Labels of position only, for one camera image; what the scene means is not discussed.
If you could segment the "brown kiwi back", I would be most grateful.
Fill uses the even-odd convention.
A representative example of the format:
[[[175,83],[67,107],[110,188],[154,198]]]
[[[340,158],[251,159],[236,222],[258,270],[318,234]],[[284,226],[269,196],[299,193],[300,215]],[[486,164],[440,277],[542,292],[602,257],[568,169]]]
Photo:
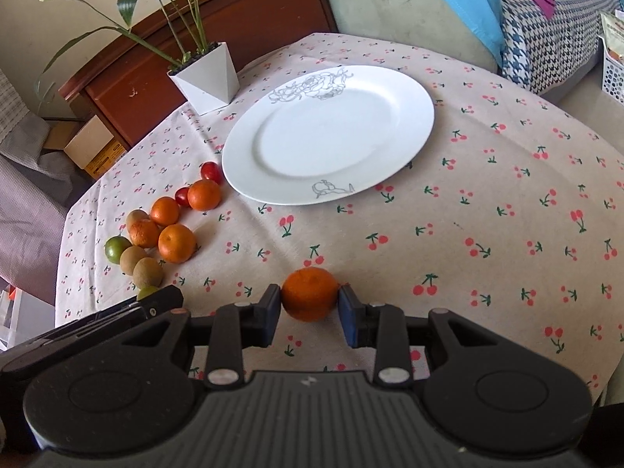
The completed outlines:
[[[133,209],[126,216],[126,228],[130,230],[131,226],[141,220],[149,220],[150,216],[142,209]]]

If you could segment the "small mandarin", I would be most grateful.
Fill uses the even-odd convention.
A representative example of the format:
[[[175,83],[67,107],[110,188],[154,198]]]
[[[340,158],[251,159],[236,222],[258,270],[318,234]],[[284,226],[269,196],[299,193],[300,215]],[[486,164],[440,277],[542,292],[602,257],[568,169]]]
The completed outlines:
[[[180,219],[180,206],[171,197],[160,197],[152,204],[149,216],[159,226],[174,225]]]

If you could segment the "brown kiwi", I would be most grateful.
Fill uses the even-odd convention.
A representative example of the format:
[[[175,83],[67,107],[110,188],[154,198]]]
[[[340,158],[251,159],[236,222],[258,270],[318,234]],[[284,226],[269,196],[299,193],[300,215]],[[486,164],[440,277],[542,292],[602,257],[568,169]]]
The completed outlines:
[[[146,257],[147,252],[145,252],[144,248],[134,245],[129,246],[123,251],[123,253],[119,257],[119,267],[125,275],[131,276],[133,274],[135,265],[137,265],[138,262],[141,261],[141,259],[144,259]]]
[[[133,209],[126,216],[126,228],[130,230],[131,226],[141,220],[149,220],[150,216],[142,209]]]
[[[149,286],[158,287],[164,278],[162,266],[156,259],[146,257],[135,264],[132,281],[138,289],[146,289]]]

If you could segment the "white geometric plant pot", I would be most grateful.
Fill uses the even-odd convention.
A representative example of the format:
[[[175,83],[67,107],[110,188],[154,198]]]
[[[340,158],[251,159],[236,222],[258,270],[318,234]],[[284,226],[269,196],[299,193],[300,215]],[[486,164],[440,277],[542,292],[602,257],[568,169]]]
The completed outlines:
[[[226,107],[240,88],[226,43],[218,43],[211,52],[168,76],[199,115]]]

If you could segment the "brown kiwi front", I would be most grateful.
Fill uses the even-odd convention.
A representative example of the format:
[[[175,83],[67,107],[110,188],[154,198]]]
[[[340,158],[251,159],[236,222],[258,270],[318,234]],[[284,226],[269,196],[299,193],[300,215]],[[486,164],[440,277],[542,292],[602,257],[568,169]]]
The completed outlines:
[[[149,286],[158,287],[164,278],[162,266],[156,259],[146,257],[135,264],[132,281],[138,289],[146,289]]]

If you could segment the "cardboard box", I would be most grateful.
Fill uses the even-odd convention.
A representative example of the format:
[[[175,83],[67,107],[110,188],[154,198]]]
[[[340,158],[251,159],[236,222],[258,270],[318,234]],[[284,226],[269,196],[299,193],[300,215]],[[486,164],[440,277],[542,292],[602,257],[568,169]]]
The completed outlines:
[[[64,153],[78,168],[86,169],[93,158],[113,139],[114,135],[95,115],[64,146]]]

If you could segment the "white floral plate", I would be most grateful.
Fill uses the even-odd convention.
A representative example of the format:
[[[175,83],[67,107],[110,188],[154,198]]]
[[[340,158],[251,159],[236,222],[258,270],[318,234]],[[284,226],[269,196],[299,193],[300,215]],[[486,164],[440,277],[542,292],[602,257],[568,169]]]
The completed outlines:
[[[382,67],[328,68],[257,100],[230,130],[222,170],[257,202],[331,202],[399,172],[434,124],[433,100],[416,79]]]

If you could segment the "large mandarin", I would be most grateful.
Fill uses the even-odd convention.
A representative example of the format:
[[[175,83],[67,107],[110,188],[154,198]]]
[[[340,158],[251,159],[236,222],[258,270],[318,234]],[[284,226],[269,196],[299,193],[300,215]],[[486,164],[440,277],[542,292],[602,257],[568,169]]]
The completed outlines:
[[[193,256],[196,247],[195,234],[182,224],[169,225],[159,235],[159,253],[163,260],[168,263],[186,262]]]

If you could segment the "red cherry tomato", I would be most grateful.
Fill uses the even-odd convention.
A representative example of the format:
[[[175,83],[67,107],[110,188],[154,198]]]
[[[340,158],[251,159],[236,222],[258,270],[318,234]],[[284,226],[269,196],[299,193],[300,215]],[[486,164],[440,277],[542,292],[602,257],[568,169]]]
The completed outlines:
[[[189,187],[185,186],[185,187],[179,188],[174,194],[174,198],[176,199],[175,201],[178,203],[179,206],[183,208],[190,207],[190,204],[188,201],[188,191],[189,191]]]
[[[200,166],[200,176],[203,180],[212,181],[218,185],[224,181],[221,167],[216,162],[204,162]]]

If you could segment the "orange mandarin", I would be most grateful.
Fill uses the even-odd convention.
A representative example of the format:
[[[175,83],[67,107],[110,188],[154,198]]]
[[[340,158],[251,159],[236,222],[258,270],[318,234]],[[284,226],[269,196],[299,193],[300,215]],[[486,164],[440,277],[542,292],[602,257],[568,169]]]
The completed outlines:
[[[294,319],[317,322],[334,309],[340,283],[325,269],[306,267],[294,271],[281,285],[281,303]]]

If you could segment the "grey checked fabric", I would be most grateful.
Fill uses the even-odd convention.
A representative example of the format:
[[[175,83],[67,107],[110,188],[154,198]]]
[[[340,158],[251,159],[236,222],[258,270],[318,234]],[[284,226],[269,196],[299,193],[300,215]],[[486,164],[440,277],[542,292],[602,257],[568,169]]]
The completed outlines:
[[[67,208],[88,187],[51,127],[1,77],[1,278],[53,305]]]

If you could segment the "green lime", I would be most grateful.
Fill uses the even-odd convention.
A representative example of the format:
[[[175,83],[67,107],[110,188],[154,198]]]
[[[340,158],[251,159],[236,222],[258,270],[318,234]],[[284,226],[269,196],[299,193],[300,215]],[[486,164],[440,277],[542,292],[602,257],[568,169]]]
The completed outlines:
[[[123,236],[111,237],[105,243],[105,256],[111,263],[119,265],[123,252],[131,246],[132,243]]]
[[[140,291],[138,292],[138,295],[136,295],[137,296],[136,299],[143,300],[147,298],[148,296],[156,293],[158,290],[159,288],[154,285],[145,286],[144,289],[140,289]]]

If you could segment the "yellow labelled box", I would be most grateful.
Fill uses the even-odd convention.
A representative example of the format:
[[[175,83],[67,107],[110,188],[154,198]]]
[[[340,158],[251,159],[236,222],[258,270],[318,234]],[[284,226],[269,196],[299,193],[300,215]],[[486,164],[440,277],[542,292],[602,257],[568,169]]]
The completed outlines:
[[[127,150],[115,138],[92,158],[86,165],[85,171],[93,180],[100,179],[117,161],[126,154]]]

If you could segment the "houndstooth sofa cover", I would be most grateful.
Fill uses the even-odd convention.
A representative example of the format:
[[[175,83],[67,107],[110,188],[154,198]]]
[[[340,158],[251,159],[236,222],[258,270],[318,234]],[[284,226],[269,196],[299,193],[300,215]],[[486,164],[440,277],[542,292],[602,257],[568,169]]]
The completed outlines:
[[[499,74],[534,94],[569,82],[596,63],[601,14],[619,6],[620,0],[555,0],[548,18],[533,0],[501,0]]]

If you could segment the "cherry print tablecloth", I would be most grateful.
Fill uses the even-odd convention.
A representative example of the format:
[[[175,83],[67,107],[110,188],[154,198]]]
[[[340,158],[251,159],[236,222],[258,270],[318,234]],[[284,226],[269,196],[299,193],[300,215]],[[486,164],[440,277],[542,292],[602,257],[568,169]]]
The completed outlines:
[[[512,82],[424,49],[313,34],[260,59],[226,108],[174,109],[69,211],[55,321],[134,295],[105,257],[129,213],[149,209],[218,161],[263,94],[317,70],[370,64],[407,74],[433,99],[433,134],[413,162],[359,195],[309,207],[222,203],[182,221],[199,249],[166,265],[197,316],[255,301],[318,266],[364,302],[407,315],[446,307],[578,373],[601,394],[623,355],[623,158],[589,127]]]

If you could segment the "dimpled mandarin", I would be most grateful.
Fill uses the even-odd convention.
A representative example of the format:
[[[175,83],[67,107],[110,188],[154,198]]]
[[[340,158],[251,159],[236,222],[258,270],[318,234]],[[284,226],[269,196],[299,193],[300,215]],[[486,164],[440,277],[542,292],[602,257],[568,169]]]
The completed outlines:
[[[133,245],[141,248],[153,248],[158,246],[160,229],[153,220],[141,219],[129,227],[128,234]]]

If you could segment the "white plastic basket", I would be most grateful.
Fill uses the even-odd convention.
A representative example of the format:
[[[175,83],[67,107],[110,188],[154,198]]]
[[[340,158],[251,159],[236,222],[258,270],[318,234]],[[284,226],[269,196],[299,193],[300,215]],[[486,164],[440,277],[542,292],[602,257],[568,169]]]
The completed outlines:
[[[610,56],[604,38],[600,37],[600,39],[603,51],[602,91],[620,105],[624,105],[623,64]]]

